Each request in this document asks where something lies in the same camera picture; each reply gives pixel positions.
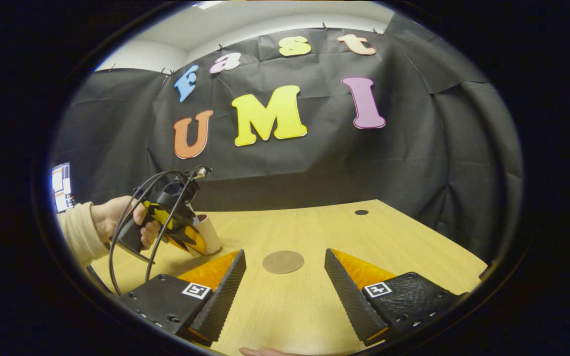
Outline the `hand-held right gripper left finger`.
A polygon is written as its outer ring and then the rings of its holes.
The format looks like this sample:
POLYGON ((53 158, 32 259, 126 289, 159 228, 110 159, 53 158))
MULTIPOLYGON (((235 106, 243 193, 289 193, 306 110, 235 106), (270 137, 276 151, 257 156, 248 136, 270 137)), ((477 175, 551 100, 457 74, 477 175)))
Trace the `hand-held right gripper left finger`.
POLYGON ((240 249, 179 276, 161 273, 119 300, 153 326, 210 347, 220 338, 245 272, 240 249))

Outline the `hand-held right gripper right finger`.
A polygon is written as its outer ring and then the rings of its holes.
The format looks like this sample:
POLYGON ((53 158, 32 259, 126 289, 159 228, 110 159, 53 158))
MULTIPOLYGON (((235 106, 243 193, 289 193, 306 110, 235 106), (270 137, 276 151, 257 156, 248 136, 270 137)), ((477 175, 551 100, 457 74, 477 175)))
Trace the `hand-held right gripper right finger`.
POLYGON ((395 275, 333 248, 326 249, 324 269, 366 346, 416 333, 463 297, 416 272, 395 275))

